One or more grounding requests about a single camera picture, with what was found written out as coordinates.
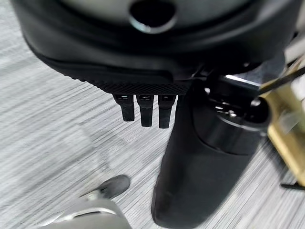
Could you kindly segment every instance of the hole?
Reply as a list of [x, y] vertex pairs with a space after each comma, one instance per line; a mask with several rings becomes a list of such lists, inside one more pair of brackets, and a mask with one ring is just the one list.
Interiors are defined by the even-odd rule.
[[176, 22], [175, 6], [162, 0], [142, 0], [130, 8], [130, 23], [137, 30], [156, 34], [171, 29]]
[[266, 122], [268, 116], [269, 116], [269, 106], [266, 100], [262, 98], [259, 99], [259, 105], [257, 106], [251, 106], [248, 110], [245, 120], [251, 123], [264, 123]]
[[292, 40], [294, 40], [298, 35], [299, 35], [299, 32], [298, 32], [298, 31], [295, 31], [295, 32], [294, 32], [294, 35], [293, 35], [293, 37], [292, 37]]

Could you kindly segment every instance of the black cable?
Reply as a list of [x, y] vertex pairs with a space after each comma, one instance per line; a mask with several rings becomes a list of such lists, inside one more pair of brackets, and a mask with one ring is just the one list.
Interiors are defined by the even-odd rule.
[[263, 87], [262, 89], [260, 89], [259, 94], [262, 95], [262, 94], [265, 94], [266, 92], [275, 90], [275, 89], [285, 85], [286, 83], [292, 82], [293, 80], [295, 80], [298, 77], [301, 77], [304, 74], [305, 74], [305, 67], [297, 70], [296, 72], [294, 72], [290, 75], [287, 75], [283, 78], [280, 78], [280, 79], [274, 81], [273, 83], [271, 83], [270, 85], [268, 85], [266, 87]]

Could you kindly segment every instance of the shoe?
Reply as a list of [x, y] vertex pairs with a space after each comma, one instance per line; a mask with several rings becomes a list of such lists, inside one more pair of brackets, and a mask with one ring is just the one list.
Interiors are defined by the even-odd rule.
[[116, 177], [110, 178], [109, 180], [106, 180], [100, 186], [90, 192], [99, 190], [103, 194], [104, 198], [113, 199], [125, 192], [129, 188], [129, 186], [130, 178], [126, 175], [118, 175]]

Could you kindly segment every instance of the gray striped carpet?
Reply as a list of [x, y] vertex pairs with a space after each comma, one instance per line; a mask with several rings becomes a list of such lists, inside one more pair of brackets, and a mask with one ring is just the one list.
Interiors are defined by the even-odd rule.
[[[115, 202], [135, 229], [150, 216], [170, 130], [122, 121], [112, 96], [36, 59], [7, 0], [0, 2], [0, 228], [25, 229], [102, 181], [128, 174]], [[305, 192], [279, 187], [286, 169], [265, 140], [226, 202], [202, 229], [305, 229]]]

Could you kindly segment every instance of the textured rubber panel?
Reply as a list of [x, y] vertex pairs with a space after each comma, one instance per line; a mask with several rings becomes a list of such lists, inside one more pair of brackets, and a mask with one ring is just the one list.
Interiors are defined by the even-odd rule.
[[181, 84], [90, 83], [112, 94], [184, 95], [190, 88], [190, 82]]

